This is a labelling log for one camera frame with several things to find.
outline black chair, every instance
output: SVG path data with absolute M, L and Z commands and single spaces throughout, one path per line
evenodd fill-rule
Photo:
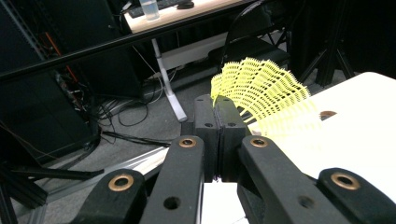
M 290 55 L 279 45 L 288 41 L 287 32 L 299 14 L 295 3 L 293 0 L 260 0 L 245 8 L 233 20 L 224 46 L 208 53 L 209 61 L 218 64 L 219 70 L 227 62 L 239 62 L 246 57 L 271 60 L 279 66 L 287 64 Z M 275 43 L 270 33 L 276 30 L 283 33 Z M 269 36 L 272 44 L 262 39 L 264 35 Z

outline yellow flexible lattice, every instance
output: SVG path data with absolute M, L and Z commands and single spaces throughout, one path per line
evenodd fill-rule
M 214 102 L 219 95 L 232 99 L 242 108 L 241 116 L 251 114 L 244 120 L 250 123 L 251 131 L 280 145 L 288 136 L 320 129 L 318 111 L 308 99 L 307 87 L 271 61 L 246 58 L 240 63 L 226 63 L 211 84 Z

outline black metal bar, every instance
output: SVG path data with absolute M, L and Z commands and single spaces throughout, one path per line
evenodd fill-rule
M 318 66 L 318 64 L 323 60 L 323 57 L 325 56 L 327 50 L 324 49 L 323 51 L 321 51 L 317 57 L 315 57 L 315 59 L 312 61 L 311 64 L 308 65 L 308 67 L 304 70 L 304 72 L 301 74 L 301 76 L 299 77 L 299 81 L 301 81 L 302 83 L 304 83 L 306 81 L 306 79 L 309 77 L 309 75 L 311 75 L 312 71 L 314 71 L 315 67 Z
M 348 223 L 270 139 L 245 137 L 240 158 L 265 202 L 262 223 Z
M 18 223 L 14 207 L 12 206 L 10 196 L 7 192 L 6 184 L 2 179 L 0 179 L 0 218 L 3 224 Z
M 224 16 L 224 14 L 226 13 L 232 13 L 234 11 L 240 10 L 250 2 L 253 2 L 253 0 L 240 1 L 238 3 L 234 3 L 226 7 L 220 7 L 196 16 L 189 17 L 182 21 L 170 22 L 161 27 L 152 28 L 147 31 L 139 32 L 137 34 L 126 35 L 121 38 L 108 41 L 101 45 L 67 53 L 62 57 L 49 59 L 42 63 L 30 64 L 22 68 L 18 68 L 12 71 L 7 71 L 5 73 L 0 74 L 0 82 L 7 81 L 13 78 L 19 78 L 31 74 L 36 74 L 39 72 L 44 72 L 46 70 L 50 70 L 60 66 L 65 66 L 70 63 L 76 63 L 90 57 L 98 56 L 110 50 L 125 48 L 131 46 L 134 43 L 147 41 L 157 36 L 166 35 L 171 32 L 175 32 L 179 29 L 191 27 L 193 25 L 196 25 L 204 21 L 214 20 L 217 17 Z
M 169 148 L 139 223 L 200 223 L 204 188 L 204 142 L 183 135 Z
M 351 223 L 396 223 L 396 204 L 359 175 L 323 170 L 317 186 Z
M 271 41 L 271 44 L 276 46 L 276 43 L 274 42 L 274 39 L 272 38 L 271 34 L 267 34 L 267 35 L 268 35 L 268 38 L 269 38 L 270 41 Z
M 236 192 L 249 224 L 262 224 L 265 202 L 245 167 L 241 168 Z
M 76 179 L 76 180 L 87 180 L 97 175 L 101 175 L 104 170 L 93 171 L 93 172 L 82 172 L 82 171 L 69 171 L 60 169 L 48 169 L 48 168 L 35 168 L 20 166 L 16 169 L 11 170 L 12 173 L 19 176 L 31 176 L 36 178 L 59 178 L 59 179 Z
M 146 202 L 145 177 L 120 169 L 97 183 L 71 223 L 138 223 Z
M 286 37 L 287 32 L 288 32 L 288 31 L 282 32 L 282 35 L 281 35 L 281 36 L 279 37 L 279 39 L 276 41 L 275 46 L 276 46 L 277 48 L 279 48 L 279 45 L 280 45 L 280 44 L 286 42 L 285 37 Z
M 350 63 L 347 59 L 347 56 L 346 56 L 344 50 L 338 49 L 336 56 L 337 56 L 337 61 L 340 64 L 341 69 L 343 70 L 346 79 L 354 77 L 355 73 L 353 72 L 352 66 L 350 66 Z
M 335 70 L 336 64 L 336 52 L 341 43 L 341 39 L 344 35 L 345 30 L 345 19 L 346 19 L 346 5 L 349 0 L 338 0 L 335 9 L 332 12 L 332 24 L 328 33 L 327 40 L 327 54 L 325 60 L 318 67 L 316 82 L 320 86 L 326 86 L 332 83 L 332 75 Z
M 209 95 L 194 100 L 194 135 L 205 143 L 205 182 L 212 182 L 218 173 L 219 127 Z
M 46 202 L 48 196 L 46 191 L 24 177 L 12 174 L 3 165 L 0 165 L 0 177 L 7 183 L 9 195 L 23 205 L 36 208 Z
M 219 96 L 216 99 L 215 115 L 219 123 L 219 175 L 223 182 L 236 182 L 241 162 L 237 150 L 242 139 L 250 134 L 248 126 L 242 121 L 233 101 Z

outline cable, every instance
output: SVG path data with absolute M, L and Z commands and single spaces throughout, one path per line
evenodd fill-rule
M 179 67 L 177 67 L 177 68 L 175 68 L 175 70 L 172 72 L 172 77 L 169 79 L 169 82 L 171 82 L 174 78 L 175 78 L 175 76 L 176 76 L 176 73 L 177 73 L 177 70 L 178 70 L 178 68 Z
M 107 102 L 105 105 L 104 104 L 100 104 L 99 106 L 99 117 L 105 118 L 106 114 L 109 113 L 109 111 L 116 106 L 119 103 L 119 101 L 117 100 L 111 100 L 109 102 Z
M 140 138 L 128 134 L 115 133 L 115 132 L 102 132 L 102 134 L 132 143 L 137 143 L 141 145 L 154 145 L 159 147 L 170 147 L 171 145 L 170 142 L 172 141 L 170 139 L 159 140 L 159 139 L 151 139 L 151 138 Z
M 126 106 L 124 106 L 124 107 L 122 107 L 122 108 L 120 109 L 119 114 L 118 114 L 118 119 L 119 119 L 120 125 L 122 125 L 122 126 L 124 126 L 124 127 L 132 127 L 132 126 L 135 126 L 136 124 L 139 124 L 139 123 L 143 122 L 143 121 L 147 118 L 147 116 L 148 116 L 148 114 L 149 114 L 148 105 L 147 105 L 147 104 L 144 104 L 144 103 L 141 103 L 141 102 L 138 102 L 138 103 L 141 104 L 141 105 L 143 105 L 143 106 L 146 108 L 146 114 L 145 114 L 145 116 L 144 116 L 141 120 L 139 120 L 139 121 L 137 121 L 137 122 L 135 122 L 135 123 L 132 123 L 132 124 L 125 124 L 125 123 L 123 123 L 123 122 L 121 121 L 121 118 L 120 118 L 120 113 L 123 112 L 123 111 L 125 111 L 125 110 L 128 109 L 128 108 L 133 108 L 133 107 L 135 106 L 135 104 L 133 104 L 133 105 L 126 105 Z
M 111 108 L 108 112 L 110 112 L 110 114 L 111 114 L 111 112 L 113 111 L 113 110 L 115 110 L 115 109 L 117 109 L 117 108 L 119 108 L 119 107 L 123 107 L 124 105 L 128 105 L 129 103 L 131 103 L 131 102 L 133 102 L 134 100 L 129 100 L 129 101 L 127 101 L 127 102 L 124 102 L 124 103 L 122 103 L 122 104 L 120 104 L 120 105 L 116 105 L 116 106 L 114 106 L 113 108 Z
M 89 155 L 91 155 L 91 153 L 93 153 L 96 150 L 96 144 L 89 144 L 87 147 L 85 147 L 84 152 L 79 155 L 77 158 L 75 158 L 74 160 L 58 167 L 57 169 L 61 169 L 61 170 L 68 170 L 71 167 L 75 166 L 76 164 L 78 164 L 79 162 L 81 162 L 82 160 L 84 160 L 85 158 L 87 158 Z
M 144 96 L 147 96 L 147 95 L 150 95 L 151 94 L 151 98 L 148 100 L 148 102 L 146 103 L 146 104 L 148 104 L 148 103 L 150 103 L 150 102 L 152 102 L 152 100 L 154 99 L 154 95 L 155 95 L 155 93 L 157 92 L 156 90 L 157 90 L 157 85 L 154 83 L 153 85 L 152 85 L 152 92 L 151 93 L 146 93 L 146 94 L 144 94 Z
M 62 56 L 61 51 L 58 49 L 58 46 L 56 46 L 55 42 L 52 40 L 52 37 L 50 36 L 50 34 L 48 32 L 45 33 L 47 39 L 49 40 L 49 42 L 51 43 L 52 47 L 55 49 L 55 52 L 59 55 Z M 67 71 L 69 72 L 70 76 L 73 78 L 73 80 L 75 82 L 78 82 L 78 79 L 76 78 L 76 75 L 74 74 L 74 72 L 72 71 L 72 69 L 70 68 L 69 65 L 66 66 Z
M 51 157 L 55 160 L 58 160 L 59 158 L 54 157 L 46 152 L 43 152 L 39 149 L 37 149 L 36 147 L 34 147 L 31 143 L 29 143 L 28 141 L 24 140 L 22 137 L 20 137 L 19 135 L 15 134 L 14 132 L 12 132 L 3 122 L 0 122 L 0 128 L 2 128 L 3 130 L 5 130 L 6 132 L 12 134 L 14 137 L 18 138 L 20 141 L 22 141 L 24 144 L 26 144 L 27 146 L 29 146 L 31 149 L 33 149 L 34 151 L 43 154 L 45 156 Z
M 150 82 L 156 82 L 156 80 L 146 80 L 146 83 L 150 83 Z M 154 88 L 155 89 L 155 91 L 152 91 L 152 92 L 148 92 L 148 93 L 145 93 L 144 94 L 144 96 L 148 96 L 148 95 L 152 95 L 152 94 L 154 94 L 154 93 L 157 93 L 157 92 L 159 92 L 159 91 L 162 91 L 162 89 L 158 89 L 158 90 L 156 90 L 157 88 Z
M 151 69 L 151 71 L 155 74 L 157 73 L 152 67 L 151 65 L 149 65 L 148 61 L 146 61 L 146 59 L 143 57 L 143 55 L 139 52 L 139 50 L 137 50 L 134 46 L 132 46 L 132 48 L 134 48 L 134 51 L 136 51 L 136 53 L 140 56 L 140 58 L 142 58 L 143 62 L 145 62 L 145 64 Z
M 158 100 L 160 100 L 161 96 L 163 95 L 163 82 L 161 81 L 161 79 L 158 77 L 158 80 L 160 81 L 160 85 L 161 85 L 161 93 L 160 95 L 157 97 L 157 99 L 155 99 L 154 101 L 150 101 L 148 104 L 153 104 L 155 102 L 157 102 Z
M 112 117 L 113 117 L 113 115 L 112 115 L 111 113 L 106 113 L 106 118 L 108 119 L 108 121 L 109 121 L 109 123 L 110 123 L 110 124 L 107 125 L 107 126 L 112 127 L 113 132 L 115 132 L 115 131 L 116 131 L 116 128 L 114 127 L 113 121 L 111 120 Z M 111 145 L 115 144 L 115 143 L 116 143 L 116 140 L 117 140 L 116 138 L 114 138 L 114 141 L 113 141 L 113 142 L 110 142 L 110 140 L 104 138 L 102 135 L 100 135 L 100 137 L 101 137 L 101 139 L 107 141 L 107 142 L 108 142 L 109 144 L 111 144 Z

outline floor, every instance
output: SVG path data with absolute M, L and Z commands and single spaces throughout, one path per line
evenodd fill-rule
M 203 94 L 210 93 L 210 79 L 215 75 L 216 69 L 207 61 L 189 64 L 175 74 L 171 74 L 172 87 L 184 108 L 189 120 L 193 119 L 193 100 Z M 330 88 L 345 80 L 341 71 L 336 70 L 333 76 L 332 84 L 326 88 L 315 84 L 316 71 L 304 83 L 311 94 L 318 93 Z M 161 91 L 160 82 L 153 81 L 144 88 L 147 106 L 135 104 L 113 116 L 111 119 L 104 117 L 100 121 L 103 131 L 115 133 L 125 133 L 136 137 L 145 137 L 152 139 L 170 140 L 180 135 L 181 124 L 177 121 L 170 105 L 167 102 L 164 92 Z M 131 102 L 119 102 L 119 105 Z M 113 114 L 120 111 L 120 107 L 114 107 Z M 80 161 L 71 170 L 76 171 L 95 171 L 108 167 L 114 167 L 124 161 L 144 155 L 157 146 L 144 146 L 121 139 L 114 139 L 102 135 L 99 146 L 87 158 Z M 48 192 L 54 192 L 62 186 L 76 183 L 70 180 L 44 179 L 38 184 Z M 46 207 L 43 223 L 69 223 L 78 213 L 84 200 L 91 192 L 94 185 L 78 190 L 64 197 L 54 200 Z M 15 203 L 16 212 L 20 223 L 29 223 L 30 211 Z M 37 219 L 31 219 L 31 223 L 38 222 Z

